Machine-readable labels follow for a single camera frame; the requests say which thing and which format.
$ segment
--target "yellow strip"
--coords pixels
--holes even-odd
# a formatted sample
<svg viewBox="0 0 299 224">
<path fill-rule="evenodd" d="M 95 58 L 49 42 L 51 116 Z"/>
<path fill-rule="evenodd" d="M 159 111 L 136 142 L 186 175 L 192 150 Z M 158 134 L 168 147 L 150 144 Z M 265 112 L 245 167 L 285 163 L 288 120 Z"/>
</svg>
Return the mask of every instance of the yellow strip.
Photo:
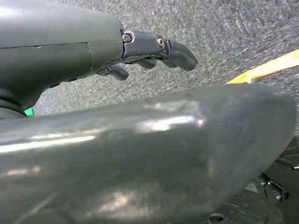
<svg viewBox="0 0 299 224">
<path fill-rule="evenodd" d="M 251 70 L 242 73 L 227 84 L 251 83 L 252 80 L 275 74 L 285 69 L 299 66 L 299 49 L 264 63 Z"/>
</svg>

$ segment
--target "hex bolt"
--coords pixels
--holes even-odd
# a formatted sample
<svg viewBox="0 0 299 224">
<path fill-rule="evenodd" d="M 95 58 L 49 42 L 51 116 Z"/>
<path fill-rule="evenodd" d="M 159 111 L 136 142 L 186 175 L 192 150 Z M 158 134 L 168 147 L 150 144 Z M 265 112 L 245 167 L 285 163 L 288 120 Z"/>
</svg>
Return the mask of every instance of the hex bolt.
<svg viewBox="0 0 299 224">
<path fill-rule="evenodd" d="M 163 38 L 158 38 L 157 39 L 158 47 L 161 49 L 164 49 L 165 47 L 165 41 Z"/>
<path fill-rule="evenodd" d="M 130 42 L 130 41 L 131 41 L 131 39 L 132 38 L 129 34 L 122 35 L 122 41 L 125 42 L 125 43 Z"/>
</svg>

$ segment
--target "robotic arm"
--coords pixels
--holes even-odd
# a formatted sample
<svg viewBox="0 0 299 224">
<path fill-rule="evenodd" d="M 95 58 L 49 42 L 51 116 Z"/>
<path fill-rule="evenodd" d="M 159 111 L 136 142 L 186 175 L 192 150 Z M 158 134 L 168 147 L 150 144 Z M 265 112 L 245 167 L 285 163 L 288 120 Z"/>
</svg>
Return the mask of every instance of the robotic arm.
<svg viewBox="0 0 299 224">
<path fill-rule="evenodd" d="M 183 70 L 197 64 L 182 44 L 125 31 L 110 14 L 35 0 L 0 0 L 0 6 L 2 113 L 23 114 L 61 82 L 94 74 L 126 79 L 128 73 L 118 63 L 151 69 L 161 60 Z"/>
</svg>

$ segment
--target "carpeted floor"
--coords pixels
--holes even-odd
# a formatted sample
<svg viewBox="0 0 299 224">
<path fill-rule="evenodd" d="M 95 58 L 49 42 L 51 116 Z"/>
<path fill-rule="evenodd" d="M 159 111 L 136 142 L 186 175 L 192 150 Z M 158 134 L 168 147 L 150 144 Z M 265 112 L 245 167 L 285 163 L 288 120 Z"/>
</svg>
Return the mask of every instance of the carpeted floor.
<svg viewBox="0 0 299 224">
<path fill-rule="evenodd" d="M 193 71 L 126 66 L 125 82 L 88 77 L 45 92 L 36 115 L 69 112 L 223 84 L 242 72 L 299 48 L 297 0 L 52 0 L 118 16 L 125 29 L 162 34 L 182 42 L 199 60 Z M 299 70 L 260 82 L 278 85 L 299 101 Z"/>
</svg>

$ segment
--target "green object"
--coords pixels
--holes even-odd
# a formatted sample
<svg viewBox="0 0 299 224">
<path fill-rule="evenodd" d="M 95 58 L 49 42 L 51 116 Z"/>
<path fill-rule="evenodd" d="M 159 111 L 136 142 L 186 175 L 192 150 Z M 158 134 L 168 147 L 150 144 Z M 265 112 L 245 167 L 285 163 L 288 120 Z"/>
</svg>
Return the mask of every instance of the green object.
<svg viewBox="0 0 299 224">
<path fill-rule="evenodd" d="M 26 114 L 27 117 L 29 118 L 32 118 L 34 117 L 34 113 L 33 113 L 33 109 L 29 108 L 25 111 L 25 113 Z"/>
</svg>

